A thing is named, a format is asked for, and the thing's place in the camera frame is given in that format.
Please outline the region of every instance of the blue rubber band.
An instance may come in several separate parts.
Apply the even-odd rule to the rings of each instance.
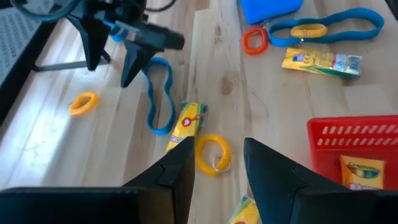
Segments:
[[[129,35],[129,32],[127,30],[118,27],[116,24],[112,22],[103,21],[103,23],[111,28],[109,33],[113,41],[115,42],[122,42]]]
[[[166,78],[166,82],[164,84],[164,93],[166,94],[167,98],[169,99],[170,107],[171,107],[169,121],[163,128],[159,128],[159,129],[156,129],[153,127],[153,122],[154,122],[155,115],[156,115],[156,105],[154,103],[154,87],[148,77],[149,69],[154,65],[162,65],[162,66],[165,66],[167,69],[167,78]],[[148,93],[148,98],[150,101],[150,108],[149,108],[148,117],[147,117],[148,128],[150,130],[152,130],[152,132],[155,133],[156,135],[160,135],[160,136],[166,135],[169,132],[171,132],[174,122],[175,122],[175,105],[170,96],[170,89],[173,85],[172,67],[170,66],[169,62],[166,59],[161,58],[161,57],[153,57],[149,61],[149,63],[142,69],[142,72],[148,82],[148,92],[147,93]]]
[[[380,14],[371,9],[359,7],[354,9],[348,9],[347,11],[339,12],[334,15],[321,19],[304,18],[298,20],[285,20],[277,22],[273,24],[268,30],[269,42],[276,47],[295,46],[301,43],[301,38],[297,37],[279,38],[275,37],[273,33],[281,29],[292,29],[293,27],[302,24],[323,24],[325,26],[328,26],[330,24],[341,22],[349,18],[366,19],[369,22],[371,22],[374,26],[376,26],[376,28],[369,31],[351,30],[351,31],[340,32],[337,34],[326,35],[323,37],[304,38],[304,42],[330,44],[342,40],[369,40],[377,36],[380,33],[380,30],[384,26],[384,19]]]

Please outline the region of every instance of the blue object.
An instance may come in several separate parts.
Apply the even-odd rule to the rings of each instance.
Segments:
[[[109,34],[115,42],[121,42],[129,35],[129,32],[127,30],[118,27],[112,22],[103,21],[103,23],[111,28]]]
[[[164,84],[164,93],[166,94],[167,98],[169,99],[170,106],[171,106],[169,121],[163,128],[160,128],[160,129],[155,129],[152,124],[155,119],[156,105],[154,103],[154,87],[153,87],[152,82],[149,80],[148,73],[149,73],[149,69],[154,65],[165,66],[167,69],[167,78],[166,78],[166,82]],[[155,133],[156,135],[166,135],[169,132],[171,132],[174,122],[175,122],[175,105],[170,96],[170,89],[173,85],[172,67],[170,66],[169,62],[166,59],[161,58],[161,57],[153,57],[153,58],[151,58],[149,63],[142,69],[142,72],[143,72],[146,80],[148,81],[148,92],[147,93],[148,93],[148,98],[150,101],[150,108],[149,108],[148,117],[147,117],[148,128],[151,129],[152,132]]]
[[[350,18],[366,19],[372,24],[374,24],[376,28],[369,31],[351,30],[351,31],[340,32],[337,34],[326,35],[323,37],[304,38],[304,42],[330,44],[342,40],[369,40],[377,36],[380,33],[380,30],[384,26],[384,19],[382,16],[380,16],[380,14],[371,9],[359,7],[359,8],[349,9],[344,12],[339,12],[337,14],[321,19],[304,18],[304,19],[297,19],[297,20],[291,19],[291,20],[277,22],[268,29],[269,42],[276,47],[295,46],[301,43],[300,38],[291,37],[291,36],[289,38],[279,38],[273,36],[272,34],[277,30],[291,29],[295,26],[302,24],[323,24],[325,26],[328,26],[330,24],[341,22],[345,19],[350,19]]]
[[[303,0],[240,0],[246,22],[250,25],[295,12]]]

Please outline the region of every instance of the wooden surface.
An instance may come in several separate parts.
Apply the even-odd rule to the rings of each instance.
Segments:
[[[152,0],[161,6],[165,0]],[[214,178],[197,170],[190,223],[226,223],[242,194],[248,192],[243,140],[254,137],[311,167],[306,122],[313,117],[392,114],[398,109],[398,22],[382,0],[305,0],[299,12],[280,19],[324,17],[352,7],[370,7],[386,20],[374,40],[302,47],[363,56],[362,77],[355,82],[281,68],[285,49],[269,47],[258,57],[242,53],[247,25],[232,0],[179,0],[150,21],[183,32],[181,52],[166,51],[173,66],[172,97],[209,106],[200,135],[223,135],[233,149],[231,171]],[[369,29],[348,20],[332,31]],[[138,75],[119,87],[124,46],[108,41],[110,66],[32,73],[0,130],[0,188],[15,186],[119,186],[162,157],[170,136],[154,136],[146,126],[147,84]],[[77,30],[59,22],[38,63],[83,59]],[[162,94],[164,75],[153,72],[159,117],[169,117]],[[68,105],[83,91],[100,97],[96,109],[81,118]],[[219,152],[209,145],[205,156]]]

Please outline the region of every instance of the yellow plastic ring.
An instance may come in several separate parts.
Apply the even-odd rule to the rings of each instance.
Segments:
[[[78,95],[69,106],[69,113],[73,116],[82,115],[92,110],[98,103],[99,97],[94,92],[84,92]]]
[[[328,28],[323,24],[302,24],[293,27],[291,36],[297,38],[317,38],[328,33]]]
[[[202,158],[203,148],[205,147],[205,144],[210,141],[219,144],[221,146],[221,150],[223,151],[223,155],[215,167],[209,166]],[[208,134],[201,138],[197,142],[195,154],[198,167],[208,175],[220,175],[225,170],[228,170],[231,166],[231,148],[225,139],[219,135]]]

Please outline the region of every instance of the orange ring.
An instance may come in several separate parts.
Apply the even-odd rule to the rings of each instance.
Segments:
[[[209,141],[218,143],[221,146],[221,150],[223,151],[221,159],[218,161],[217,165],[213,165],[213,167],[209,166],[202,158],[203,148],[205,147],[205,144]],[[208,134],[197,142],[195,149],[195,159],[198,167],[204,173],[212,176],[218,176],[222,172],[228,171],[228,169],[231,167],[231,148],[223,137],[216,134]]]
[[[252,48],[249,46],[249,38],[253,33],[260,32],[262,43],[260,46]],[[242,36],[243,50],[249,55],[258,55],[265,52],[268,48],[268,33],[261,26],[255,26],[246,31]]]
[[[69,106],[69,113],[72,116],[82,115],[92,110],[98,103],[98,95],[94,92],[84,92],[78,95],[75,101]]]

